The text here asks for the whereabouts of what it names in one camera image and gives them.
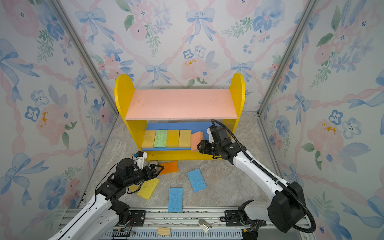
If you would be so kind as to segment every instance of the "yellow side panel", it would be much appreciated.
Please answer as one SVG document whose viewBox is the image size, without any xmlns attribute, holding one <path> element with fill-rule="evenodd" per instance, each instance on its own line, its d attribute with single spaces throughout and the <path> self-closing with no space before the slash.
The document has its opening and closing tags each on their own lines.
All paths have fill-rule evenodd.
<svg viewBox="0 0 384 240">
<path fill-rule="evenodd" d="M 233 104 L 235 105 L 237 119 L 223 119 L 223 124 L 235 133 L 245 103 L 245 82 L 241 73 L 235 73 L 229 90 L 231 91 Z"/>
<path fill-rule="evenodd" d="M 192 151 L 148 151 L 147 161 L 212 160 L 212 155 Z"/>
<path fill-rule="evenodd" d="M 123 119 L 125 125 L 127 126 L 133 140 L 135 141 L 139 150 L 141 150 L 141 143 L 144 137 L 144 131 L 147 129 L 147 121 L 138 120 L 138 121 L 126 121 L 125 116 L 133 94 L 135 93 L 135 87 L 132 83 L 131 78 L 123 74 L 116 79 L 115 83 L 115 101 L 117 109 L 120 113 L 121 118 Z"/>
</svg>

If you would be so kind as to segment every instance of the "slotted metal panel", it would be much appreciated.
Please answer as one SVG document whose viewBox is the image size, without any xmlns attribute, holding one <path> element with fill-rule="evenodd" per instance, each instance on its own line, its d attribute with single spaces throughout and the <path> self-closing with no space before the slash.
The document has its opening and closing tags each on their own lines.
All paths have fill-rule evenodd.
<svg viewBox="0 0 384 240">
<path fill-rule="evenodd" d="M 100 240 L 109 240 L 113 236 L 114 239 L 126 239 L 126 237 L 119 237 L 124 235 L 124 232 L 106 232 Z M 163 236 L 157 234 L 157 229 L 135 229 L 135 234 L 131 235 L 129 239 L 243 239 L 240 229 L 211 229 L 209 234 L 205 234 L 201 229 L 172 229 L 170 236 Z"/>
</svg>

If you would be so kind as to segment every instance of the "floral wallpaper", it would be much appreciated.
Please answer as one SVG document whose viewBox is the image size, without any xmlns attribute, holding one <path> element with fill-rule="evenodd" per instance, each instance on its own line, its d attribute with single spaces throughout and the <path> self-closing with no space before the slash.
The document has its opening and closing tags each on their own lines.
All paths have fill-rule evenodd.
<svg viewBox="0 0 384 240">
<path fill-rule="evenodd" d="M 320 0 L 262 115 L 317 240 L 384 239 L 383 12 L 379 0 Z"/>
<path fill-rule="evenodd" d="M 245 111 L 259 108 L 306 3 L 61 1 L 112 97 L 121 74 L 137 89 L 186 89 L 229 88 L 238 72 L 246 80 Z"/>
<path fill-rule="evenodd" d="M 47 239 L 117 116 L 46 1 L 1 0 L 0 29 L 0 239 Z"/>
</svg>

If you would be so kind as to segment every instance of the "shelf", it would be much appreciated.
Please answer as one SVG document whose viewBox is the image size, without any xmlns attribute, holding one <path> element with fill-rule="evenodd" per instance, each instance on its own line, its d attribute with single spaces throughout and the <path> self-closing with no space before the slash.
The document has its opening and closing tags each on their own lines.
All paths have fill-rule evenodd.
<svg viewBox="0 0 384 240">
<path fill-rule="evenodd" d="M 135 90 L 125 120 L 237 119 L 229 89 Z"/>
<path fill-rule="evenodd" d="M 192 130 L 192 134 L 202 131 L 204 140 L 209 140 L 207 129 L 212 126 L 211 122 L 168 122 L 168 123 L 148 123 L 147 130 L 161 130 L 161 129 L 177 129 L 177 130 Z M 181 147 L 154 147 L 143 148 L 144 152 L 150 151 L 190 151 L 191 148 Z"/>
</svg>

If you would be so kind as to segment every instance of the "blue shelf board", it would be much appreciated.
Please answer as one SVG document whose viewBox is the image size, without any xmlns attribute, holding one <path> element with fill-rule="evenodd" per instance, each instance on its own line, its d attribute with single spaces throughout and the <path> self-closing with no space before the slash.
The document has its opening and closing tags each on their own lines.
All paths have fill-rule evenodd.
<svg viewBox="0 0 384 240">
<path fill-rule="evenodd" d="M 164 122 L 164 123 L 148 123 L 147 130 L 192 130 L 192 134 L 199 131 L 203 132 L 204 140 L 209 140 L 207 129 L 212 126 L 211 122 Z M 154 147 L 143 148 L 142 151 L 190 151 L 191 148 L 181 147 Z"/>
</svg>

